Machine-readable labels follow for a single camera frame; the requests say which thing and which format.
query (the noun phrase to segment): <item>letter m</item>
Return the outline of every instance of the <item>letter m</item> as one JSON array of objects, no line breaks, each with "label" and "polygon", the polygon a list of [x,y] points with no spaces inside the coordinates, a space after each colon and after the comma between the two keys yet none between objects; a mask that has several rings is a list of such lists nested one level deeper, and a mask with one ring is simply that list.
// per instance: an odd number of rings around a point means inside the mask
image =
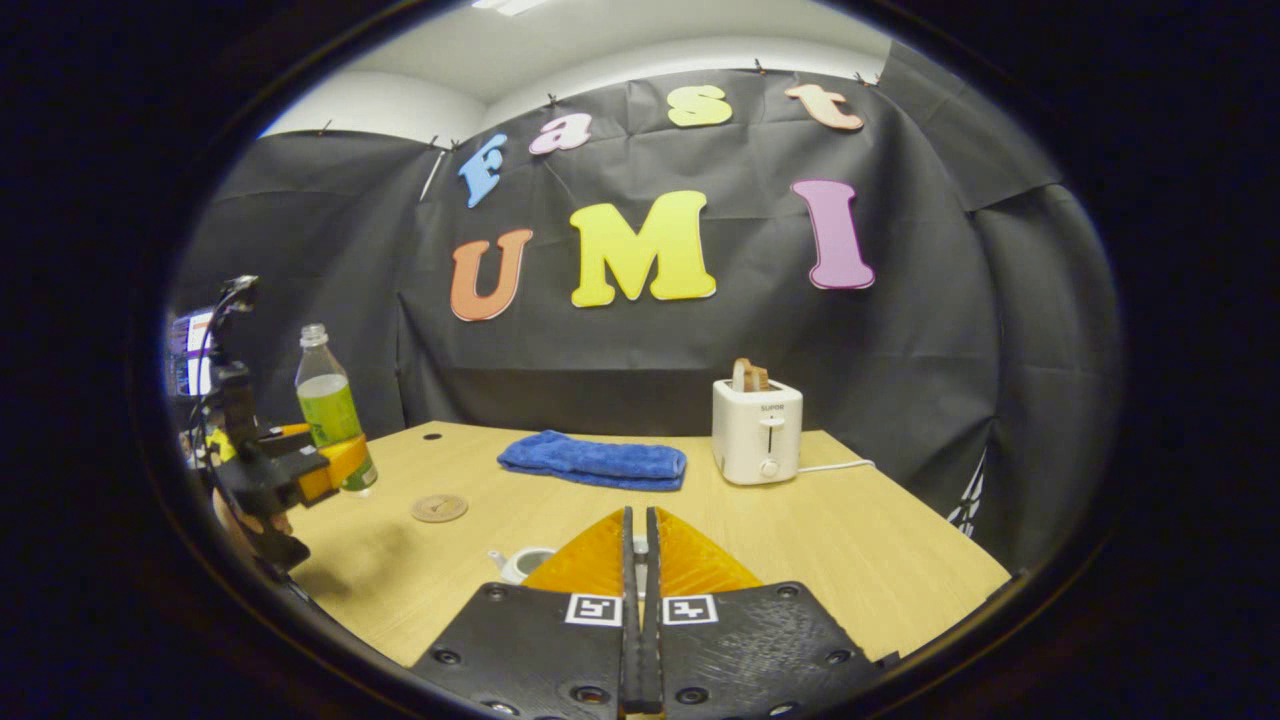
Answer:
[{"label": "letter m", "polygon": [[605,265],[627,300],[636,300],[655,258],[658,277],[649,284],[649,292],[658,300],[713,295],[716,278],[707,274],[698,234],[698,213],[705,206],[707,196],[698,191],[659,195],[639,233],[608,202],[570,215],[570,224],[581,233],[581,274],[573,305],[596,307],[613,302],[613,287],[604,279]]}]

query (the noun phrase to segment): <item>folded towel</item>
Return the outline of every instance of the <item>folded towel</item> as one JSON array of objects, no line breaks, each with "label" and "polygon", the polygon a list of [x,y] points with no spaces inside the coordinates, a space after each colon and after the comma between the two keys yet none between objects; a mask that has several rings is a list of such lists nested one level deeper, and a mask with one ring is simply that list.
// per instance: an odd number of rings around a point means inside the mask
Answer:
[{"label": "folded towel", "polygon": [[662,445],[609,445],[543,430],[498,456],[508,470],[556,475],[575,483],[673,491],[685,482],[685,454]]}]

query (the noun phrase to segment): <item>table surface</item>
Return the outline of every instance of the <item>table surface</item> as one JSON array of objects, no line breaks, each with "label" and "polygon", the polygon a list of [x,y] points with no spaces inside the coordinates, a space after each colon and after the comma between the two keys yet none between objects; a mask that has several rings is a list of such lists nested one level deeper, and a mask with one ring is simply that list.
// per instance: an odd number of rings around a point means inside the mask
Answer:
[{"label": "table surface", "polygon": [[[425,439],[439,433],[438,439]],[[636,534],[659,506],[709,537],[763,583],[804,583],[870,657],[902,656],[980,605],[1009,573],[973,541],[870,466],[735,486],[707,437],[575,436],[676,447],[689,462],[677,492],[590,487],[503,470],[498,455],[532,433],[433,421],[369,443],[379,479],[369,497],[340,493],[289,512],[311,557],[292,575],[335,620],[412,665],[475,589],[498,580],[486,555],[561,547],[630,505]],[[822,430],[803,433],[800,466],[859,457]],[[448,523],[422,523],[415,500],[462,496]]]}]

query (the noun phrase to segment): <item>white toaster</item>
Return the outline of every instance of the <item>white toaster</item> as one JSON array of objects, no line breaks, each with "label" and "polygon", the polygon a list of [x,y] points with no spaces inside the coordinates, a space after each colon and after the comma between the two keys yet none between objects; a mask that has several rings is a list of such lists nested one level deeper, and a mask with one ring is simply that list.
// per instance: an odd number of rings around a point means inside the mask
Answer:
[{"label": "white toaster", "polygon": [[724,479],[740,486],[790,480],[800,465],[800,391],[769,380],[769,389],[737,392],[712,383],[712,455]]}]

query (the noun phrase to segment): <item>bottle cap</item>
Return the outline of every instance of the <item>bottle cap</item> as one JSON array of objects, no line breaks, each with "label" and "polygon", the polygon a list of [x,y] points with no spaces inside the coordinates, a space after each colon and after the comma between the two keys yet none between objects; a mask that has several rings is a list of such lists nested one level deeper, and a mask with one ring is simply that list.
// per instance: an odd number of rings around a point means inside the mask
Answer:
[{"label": "bottle cap", "polygon": [[323,324],[315,323],[302,327],[302,340],[298,341],[302,347],[315,347],[326,342],[329,342],[329,336],[324,332]]}]

